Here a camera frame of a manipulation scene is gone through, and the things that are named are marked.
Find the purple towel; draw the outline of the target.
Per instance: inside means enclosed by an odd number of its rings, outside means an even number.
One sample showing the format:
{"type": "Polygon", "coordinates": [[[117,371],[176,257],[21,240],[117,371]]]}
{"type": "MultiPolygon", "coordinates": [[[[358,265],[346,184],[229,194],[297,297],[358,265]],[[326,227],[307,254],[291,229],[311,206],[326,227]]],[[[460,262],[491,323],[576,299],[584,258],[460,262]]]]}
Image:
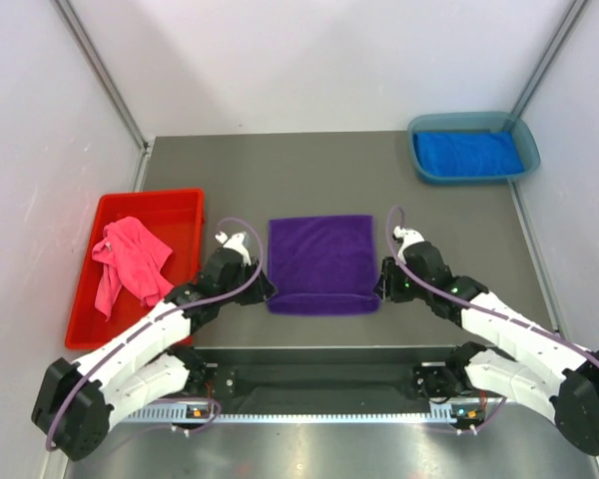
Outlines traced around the purple towel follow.
{"type": "Polygon", "coordinates": [[[351,316],[376,312],[374,218],[343,215],[269,221],[272,314],[351,316]]]}

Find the blue towel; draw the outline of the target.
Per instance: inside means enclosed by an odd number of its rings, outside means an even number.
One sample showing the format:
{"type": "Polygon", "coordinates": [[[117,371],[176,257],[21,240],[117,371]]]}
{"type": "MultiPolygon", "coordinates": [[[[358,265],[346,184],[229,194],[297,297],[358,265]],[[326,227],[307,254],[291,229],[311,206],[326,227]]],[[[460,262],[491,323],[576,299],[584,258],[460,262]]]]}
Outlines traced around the blue towel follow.
{"type": "Polygon", "coordinates": [[[525,171],[506,132],[422,132],[413,146],[418,164],[435,180],[490,180],[525,171]]]}

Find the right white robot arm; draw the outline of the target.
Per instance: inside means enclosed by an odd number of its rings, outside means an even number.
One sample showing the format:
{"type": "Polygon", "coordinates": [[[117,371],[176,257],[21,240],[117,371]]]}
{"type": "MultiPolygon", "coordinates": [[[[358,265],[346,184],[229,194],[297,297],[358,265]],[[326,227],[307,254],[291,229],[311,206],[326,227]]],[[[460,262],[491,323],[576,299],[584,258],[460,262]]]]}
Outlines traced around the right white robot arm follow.
{"type": "Polygon", "coordinates": [[[575,448],[599,455],[599,349],[550,332],[506,305],[479,281],[455,275],[415,230],[390,234],[376,294],[393,303],[420,300],[431,312],[486,340],[457,347],[446,361],[461,391],[510,398],[554,425],[575,448]]]}

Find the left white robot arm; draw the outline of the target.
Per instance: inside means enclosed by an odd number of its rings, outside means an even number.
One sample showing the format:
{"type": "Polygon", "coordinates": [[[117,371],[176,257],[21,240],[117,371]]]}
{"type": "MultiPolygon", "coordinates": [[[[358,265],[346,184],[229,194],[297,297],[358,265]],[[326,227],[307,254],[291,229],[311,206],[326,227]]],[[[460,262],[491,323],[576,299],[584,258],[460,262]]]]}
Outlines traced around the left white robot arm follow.
{"type": "Polygon", "coordinates": [[[174,287],[105,345],[47,367],[31,420],[48,451],[82,460],[123,419],[203,378],[195,355],[178,351],[177,343],[215,320],[225,305],[262,303],[276,291],[246,237],[226,238],[194,281],[174,287]]]}

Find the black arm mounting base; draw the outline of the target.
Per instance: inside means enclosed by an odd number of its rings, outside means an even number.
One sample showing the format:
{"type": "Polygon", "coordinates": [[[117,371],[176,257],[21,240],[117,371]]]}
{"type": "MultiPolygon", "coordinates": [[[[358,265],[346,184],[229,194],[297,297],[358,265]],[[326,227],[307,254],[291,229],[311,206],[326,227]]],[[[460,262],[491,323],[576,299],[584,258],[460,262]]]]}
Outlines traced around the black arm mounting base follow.
{"type": "Polygon", "coordinates": [[[429,400],[477,392],[446,363],[453,346],[194,348],[170,353],[192,369],[182,396],[217,400],[224,413],[423,412],[429,400]]]}

